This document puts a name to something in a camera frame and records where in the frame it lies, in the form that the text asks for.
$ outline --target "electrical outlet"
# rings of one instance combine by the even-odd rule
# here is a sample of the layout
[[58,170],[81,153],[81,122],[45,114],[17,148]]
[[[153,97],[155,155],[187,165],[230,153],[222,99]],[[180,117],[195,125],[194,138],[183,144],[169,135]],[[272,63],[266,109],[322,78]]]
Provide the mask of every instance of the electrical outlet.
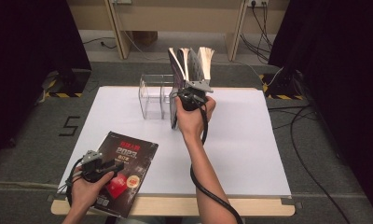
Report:
[[268,6],[269,0],[248,0],[248,7],[251,6],[251,3],[253,1],[256,1],[256,7],[263,7],[266,4],[266,7]]

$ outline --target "clear plastic box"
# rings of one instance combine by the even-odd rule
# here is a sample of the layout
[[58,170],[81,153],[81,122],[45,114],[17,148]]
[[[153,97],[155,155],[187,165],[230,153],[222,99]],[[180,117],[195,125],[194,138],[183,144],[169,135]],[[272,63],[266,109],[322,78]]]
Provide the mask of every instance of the clear plastic box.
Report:
[[144,119],[170,118],[173,75],[141,75],[139,100]]

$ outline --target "book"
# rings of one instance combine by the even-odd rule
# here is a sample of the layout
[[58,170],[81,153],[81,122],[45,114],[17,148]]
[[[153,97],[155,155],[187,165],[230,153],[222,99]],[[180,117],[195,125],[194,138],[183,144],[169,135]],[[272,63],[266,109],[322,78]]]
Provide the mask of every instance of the book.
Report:
[[127,218],[158,146],[156,143],[110,132],[97,151],[103,154],[103,162],[124,162],[124,169],[102,188],[91,209]]
[[170,120],[172,129],[176,129],[176,106],[173,97],[185,88],[204,92],[213,92],[210,88],[211,60],[214,50],[200,47],[198,53],[192,48],[168,49],[170,66],[173,70],[173,88],[170,92]]
[[173,70],[173,87],[182,89],[191,82],[203,82],[203,91],[208,91],[205,85],[210,84],[211,59],[214,50],[206,47],[200,47],[198,53],[193,49],[174,48],[168,49],[170,65]]

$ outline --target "floor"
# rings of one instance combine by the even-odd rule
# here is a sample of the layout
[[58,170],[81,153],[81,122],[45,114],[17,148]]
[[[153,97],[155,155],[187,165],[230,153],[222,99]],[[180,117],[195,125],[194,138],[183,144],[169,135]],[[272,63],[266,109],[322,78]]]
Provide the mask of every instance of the floor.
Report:
[[[63,124],[70,116],[78,117],[72,120],[73,125],[83,126],[98,85],[125,83],[128,71],[135,70],[136,66],[144,66],[153,72],[163,71],[162,67],[168,63],[168,47],[195,49],[209,46],[215,49],[213,64],[218,65],[216,71],[234,73],[228,74],[234,76],[222,80],[221,85],[237,83],[235,85],[262,89],[258,75],[279,70],[259,61],[242,42],[236,61],[229,62],[224,36],[219,34],[159,33],[158,41],[151,46],[136,44],[127,60],[120,60],[117,49],[112,48],[116,44],[111,31],[80,31],[80,34],[83,42],[89,42],[85,48],[93,68],[83,97],[47,98],[26,120],[17,136],[17,145],[0,152],[0,223],[62,222],[63,217],[50,213],[51,200],[56,197],[62,167],[70,158],[81,128],[70,137],[59,137],[59,133],[65,132]],[[246,37],[254,45],[259,43],[259,35]],[[102,41],[110,48],[104,47]],[[254,81],[245,84],[246,77]],[[294,132],[290,133],[291,121],[298,109],[284,107],[308,103],[306,99],[267,100],[268,108],[272,108],[270,118],[296,213],[291,217],[248,217],[245,222],[347,223],[346,217],[350,223],[373,223],[373,208],[352,171],[337,157],[313,108],[308,108],[303,119],[292,125]],[[325,191],[335,203],[328,199]],[[104,222],[105,217],[84,219],[84,223]]]

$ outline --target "red object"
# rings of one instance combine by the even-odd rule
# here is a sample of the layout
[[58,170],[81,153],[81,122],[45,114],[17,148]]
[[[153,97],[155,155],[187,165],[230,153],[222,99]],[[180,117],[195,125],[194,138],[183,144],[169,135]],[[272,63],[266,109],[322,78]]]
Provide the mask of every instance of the red object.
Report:
[[107,188],[108,192],[111,196],[116,199],[128,188],[126,185],[127,177],[123,174],[117,174],[117,177],[114,177],[108,185],[105,187]]

